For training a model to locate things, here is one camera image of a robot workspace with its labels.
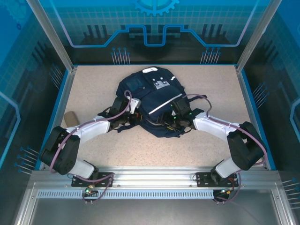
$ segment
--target gear graphic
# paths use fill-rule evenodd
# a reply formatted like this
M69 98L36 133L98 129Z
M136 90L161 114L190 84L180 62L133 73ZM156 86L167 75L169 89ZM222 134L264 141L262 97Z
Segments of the gear graphic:
M141 13L156 16L157 14L169 13L169 9L174 9L174 5L179 3L179 0L134 0L133 3Z
M6 6L7 11L16 20L20 23L25 19L27 14L27 5L26 0L0 0L0 6Z

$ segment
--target dark blue garment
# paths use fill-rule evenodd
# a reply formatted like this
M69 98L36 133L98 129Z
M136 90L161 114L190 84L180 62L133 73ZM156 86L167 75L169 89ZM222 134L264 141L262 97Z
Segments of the dark blue garment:
M139 112L143 115L139 125L156 137L180 137L185 127L171 130L166 125L157 123L164 113L172 114L171 102L186 95L184 87L167 69L151 67L147 73L136 72L123 79L117 89L118 97L124 96L125 90L130 90L133 98L141 100ZM119 132L132 126L121 127Z

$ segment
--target blue trim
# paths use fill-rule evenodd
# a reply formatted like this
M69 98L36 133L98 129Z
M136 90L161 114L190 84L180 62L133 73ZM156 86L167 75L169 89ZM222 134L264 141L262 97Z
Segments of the blue trim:
M275 163L274 163L274 160L273 160L273 156L272 156L272 153L270 151L270 147L269 147L269 144L268 144L268 141L267 141L267 137L266 137L266 134L263 130L262 121L261 121L261 118L259 117L258 110L255 106L255 101L254 101L254 98L253 98L253 95L252 95L252 92L251 92L251 89L250 89L250 85L249 85L249 82L248 82L248 79L246 77L246 73L245 73L244 69L242 69L241 73L242 73L242 76L243 76L243 79L244 79L244 82L245 82L247 93L248 93L249 98L250 98L250 102L251 102L251 105L252 105L252 108L253 108L254 116L255 116L255 119L256 119L257 124L258 124L258 129L261 133L262 141L265 143L265 145L267 147L268 161L269 161L271 170L276 170Z
M54 119L55 119L55 116L56 116L56 112L57 112L58 106L60 104L60 99L61 99L61 96L62 96L62 92L63 92L64 87L66 85L67 77L68 77L68 70L65 71L64 78L62 79L61 86L60 86L60 91L58 92L58 95L57 95L57 98L56 98L56 101L55 101L55 105L54 105L54 108L53 108L53 111L52 111L52 114L51 114L51 118L50 118L50 121L49 121L48 128L47 128L46 133L45 133L45 137L44 137L44 140L43 140L43 143L42 143L41 150L43 149L44 145L46 144L46 141L47 141L47 139L48 139L48 137L51 133L52 126L53 126L53 123L54 123ZM35 166L35 170L39 170L39 168L41 166L41 163L42 162L38 158L36 166Z
M297 125L294 121L294 114L295 114L295 109L296 109L296 106L300 104L300 98L298 98L297 100L295 100L292 104L292 108L291 108L291 114L290 114L290 122L292 124L292 127L294 128L294 131L295 131L295 134L298 138L298 141L300 142L300 133L299 133L299 130L297 128Z
M193 30L193 29L185 29L184 28L184 24L167 24L163 27L163 33L162 33L162 37L163 37L163 40L162 40L162 43L161 44L149 44L148 43L148 40L147 40L147 29L146 29L146 26L145 25L142 25L142 24L128 24L128 25L125 25L125 29L124 30L117 30L114 32L113 35L110 36L110 38L103 44L103 45L74 45L72 40L71 40L71 37L69 36L68 32L67 32L67 29L53 3L53 0L50 0L50 4L52 5L53 7L53 10L54 10L54 13L56 14L58 20L59 20L59 23L66 35L66 38L69 42L69 44L73 47L73 48L105 48L107 47L111 41L120 33L129 33L129 29L130 28L142 28L143 30L143 39L144 39L144 44L145 46L147 47L162 47L165 45L166 43L166 36L167 36L167 28L170 28L170 27L176 27L176 28L180 28L180 32L188 32L188 33L191 33L204 47L237 47L240 45L243 37L244 37L244 34L248 28L248 25L250 24L250 21L252 20L252 17L253 17L253 14L254 12L256 11L256 8L258 6L258 3L259 3L260 0L257 0L252 11L251 11L251 14L249 16L249 18L247 19L247 22L243 28L243 31L241 32L240 34L240 37L239 37L239 40L236 44L207 44L205 43L200 37L199 35Z
M11 100L9 97L7 97L1 91L0 91L0 97L4 98L4 100L6 100L12 107L15 108L15 113L17 115L17 121L15 122L14 129L13 129L13 131L10 134L8 142L7 142L7 144L5 146L5 149L4 149L3 153L2 153L2 156L0 158L0 169L1 169L1 167L2 167L2 165L4 163L4 160L5 160L5 157L6 157L7 153L8 153L9 147L11 145L11 142L13 141L15 133L17 132L18 126L19 126L19 124L21 122L21 116L20 116L19 106L17 105L17 103L15 103L13 100Z
M126 64L126 65L112 65L112 64L74 64L75 67L77 66L155 66L155 65L187 65L187 66L228 66L228 65L233 65L236 66L236 63L223 63L223 64L200 64L200 63L164 63L164 64L159 64L159 63L155 63L155 64Z

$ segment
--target cable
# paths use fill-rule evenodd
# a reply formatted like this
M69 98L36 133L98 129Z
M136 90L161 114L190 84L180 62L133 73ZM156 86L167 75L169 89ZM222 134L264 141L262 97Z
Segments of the cable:
M78 126L77 128L75 128L74 130L72 130L72 131L70 132L70 134L68 134L68 135L65 137L65 139L60 143L60 145L59 145L59 147L58 147L58 149L57 149L57 151L56 151L56 153L55 153L55 155L54 155L54 157L53 157L53 159L52 159L52 162L51 162L51 164L50 164L50 172L51 172L51 173L55 173L55 172L53 171L53 166L54 166L54 163L55 163L55 161L56 161L56 159L57 159L57 157L58 157L58 155L59 155L59 153L60 153L62 147L65 145L65 143L67 142L67 140L69 139L69 137L72 136L76 131L78 131L80 128L82 128L82 127L84 127L84 126L86 126L86 125L88 125L88 124L91 124L91 123L96 123L96 122L101 122L101 121L106 121L106 120L113 120L113 119L115 119L115 118L118 118L119 116L121 116L123 113L126 112L126 110L127 110L127 109L129 108L129 106L130 106L130 102L131 102L131 98L132 98L131 92L130 92L129 90L124 91L124 96L126 97L126 94L127 94L127 93L129 94L129 97L130 97L130 98L129 98L129 101L128 101L127 106L125 107L125 109L124 109L122 112L120 112L119 114L117 114L117 115L115 115L115 116L112 116L112 117L110 117L110 118L103 118L103 119L97 119L97 120L91 120L91 121L85 122L85 123L79 125L79 126Z
M109 176L111 176L111 177L109 178L109 181L108 181L108 183L107 183L107 185L106 185L104 191L103 191L102 194L99 196L99 198L97 198L97 199L95 199L95 200L91 200L92 202L98 201L98 200L101 199L101 198L104 196L104 194L106 193L106 191L107 191L109 185L111 184L111 182L112 182L112 180L113 180L113 174L110 174ZM82 199L83 199L86 203L88 203L88 201L86 201L85 198L86 198L86 197L82 196Z
M195 177L195 176L196 176L196 174L193 175L192 180L195 181L195 182L197 182L196 180L194 180L194 177Z
M81 179L81 180L83 180L83 181L85 181L85 182L99 183L99 182L101 182L101 181L103 181L103 180L105 180L105 179L107 179L107 178L113 177L113 176L114 176L114 173L111 173L111 174L109 174L109 175L107 175L107 176L105 176L105 177L102 177L102 178L98 179L98 180L89 180L89 179L85 179L85 178L83 178L83 177L81 177L81 176L76 176L76 177L78 177L79 179Z
M268 154L267 154L266 149L265 149L264 146L263 146L263 145L262 145L255 137L253 137L249 132L247 132L246 130L244 130L244 129L242 129L242 128L236 126L236 125L231 124L230 122L229 122L229 123L225 123L225 122L223 122L223 121L217 120L217 119L212 118L211 116L209 116L209 112L210 112L211 109L212 109L212 104L211 104L211 102L208 100L208 98L206 98L206 97L203 96L203 95L199 95L199 94L187 94L187 95L183 96L183 98L186 98L187 96L199 96L199 97L201 97L201 98L204 98L204 99L208 102L208 104L210 105L210 108L209 108L209 109L207 110L207 112L206 112L206 116L207 116L207 118L208 118L209 120L239 130L240 132L242 132L242 133L244 133L245 135L247 135L248 137L250 137L250 138L251 138L251 139L252 139L252 140L253 140L253 141L254 141L254 142L262 149L263 154L264 154L264 159L263 159L262 162L255 163L254 165L261 165L261 164L264 164L265 162L267 162L267 160L268 160Z
M240 180L240 184L239 184L238 190L236 191L236 193L234 194L234 196L231 199L226 200L226 203L232 202L236 198L236 196L238 196L238 194L240 192L240 188L242 187L242 179L240 177L240 173L238 172L237 175L239 176L239 180Z
M222 197L217 197L218 199L221 199L221 200L223 200L224 201L224 203L227 203L228 201L225 199L225 198L222 198ZM241 207L245 212L247 212L248 214L249 214L249 216L251 216L258 224L260 224L260 225L263 225L262 223L261 223L261 221L259 221L249 210L247 210L243 205L241 205L241 204L238 204L238 203L236 203L236 202L231 202L232 204L234 204L234 205L236 205L236 206L238 206L238 207Z
M188 131L185 131L183 134L187 134L187 133L189 133L191 131L192 131L192 128L190 128Z

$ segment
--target aluminum frame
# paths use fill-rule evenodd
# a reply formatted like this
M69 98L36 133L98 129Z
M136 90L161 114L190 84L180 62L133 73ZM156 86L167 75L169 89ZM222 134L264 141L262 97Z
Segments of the aluminum frame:
M250 96L247 92L247 87L246 87L246 83L245 83L245 80L243 78L243 75L242 75L241 71L237 70L237 68L236 68L236 73L237 73L237 76L238 76L238 80L239 80L239 83L240 83L240 88L241 88L241 91L242 91L242 94L243 94L243 97L244 97L244 100L245 100L245 104L246 104L246 108L247 108L247 111L248 111L248 114L249 114L250 121L253 124L253 126L255 127L255 129L257 130L258 134L260 136L262 136L262 134L260 132L260 129L259 129L259 125L258 125L256 116L255 116L255 113L254 113L253 106L251 104ZM266 162L266 166L267 166L268 170L271 170L271 166L270 166L269 161Z
M197 187L193 181L195 172L209 172L212 167L138 167L115 166L100 167L102 172L115 173L113 186L110 190L216 190L219 188ZM295 225L289 202L278 171L267 171L255 167L241 172L241 190L271 190L279 219L283 225ZM50 174L49 171L33 171L25 192L15 225L30 224L31 217L37 202L38 192L41 190L84 190L80 187L71 187L71 179L59 174Z
M60 87L63 90L62 90L61 98L59 100L57 111L55 113L54 120L52 123L51 122L49 123L50 130L52 130L56 126L61 125L61 121L63 119L64 112L65 112L65 109L67 106L67 102L68 102L68 98L69 98L69 95L71 92L71 88L72 88L72 84L74 81L74 76L76 74L76 70L77 70L77 67L74 67L72 72L70 72L70 71L68 72L66 83L64 84L64 86ZM41 162L41 164L38 166L38 169L43 170L44 167L45 167L45 164L43 162Z
M277 8L279 7L282 0L270 0L266 10L264 11L262 18L260 19L257 27L255 28L250 40L248 41L240 59L237 63L238 71L241 72L244 68L246 62L250 58L253 50L255 49L257 43L259 42L260 38L264 34L269 25L273 15L276 13Z
M38 22L42 26L44 32L46 33L47 37L49 38L51 44L53 45L56 53L60 57L62 63L66 67L66 69L70 72L73 71L73 63L68 56L60 38L58 37L54 27L52 26L44 8L42 7L41 3L38 0L27 0L31 10L33 11L34 15L36 16Z

